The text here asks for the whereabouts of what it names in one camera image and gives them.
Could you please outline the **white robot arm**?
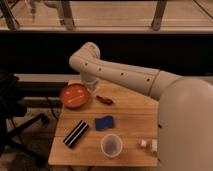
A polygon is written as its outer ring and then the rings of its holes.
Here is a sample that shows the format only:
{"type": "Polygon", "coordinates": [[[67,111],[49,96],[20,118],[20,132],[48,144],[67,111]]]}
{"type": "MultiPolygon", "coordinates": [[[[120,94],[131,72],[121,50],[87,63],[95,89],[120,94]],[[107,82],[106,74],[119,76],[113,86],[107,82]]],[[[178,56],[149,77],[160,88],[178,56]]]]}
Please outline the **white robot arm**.
{"type": "Polygon", "coordinates": [[[213,171],[213,84],[104,61],[92,42],[81,46],[69,65],[89,87],[102,78],[159,102],[157,171],[213,171]]]}

